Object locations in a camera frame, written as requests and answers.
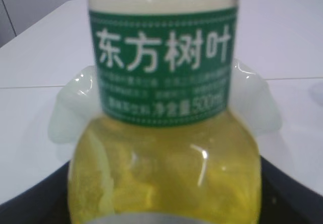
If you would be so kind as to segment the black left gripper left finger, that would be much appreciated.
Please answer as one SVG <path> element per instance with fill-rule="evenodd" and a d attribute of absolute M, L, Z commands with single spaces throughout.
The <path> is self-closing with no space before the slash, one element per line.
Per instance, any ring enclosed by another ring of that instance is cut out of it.
<path fill-rule="evenodd" d="M 1 223 L 70 223 L 65 163 L 44 180 L 1 204 Z"/>

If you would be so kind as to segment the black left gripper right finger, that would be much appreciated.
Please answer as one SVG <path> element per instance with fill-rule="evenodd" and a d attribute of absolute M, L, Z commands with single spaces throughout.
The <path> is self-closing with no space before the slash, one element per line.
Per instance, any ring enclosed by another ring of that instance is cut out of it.
<path fill-rule="evenodd" d="M 260 223 L 322 223 L 322 196 L 264 157 Z"/>

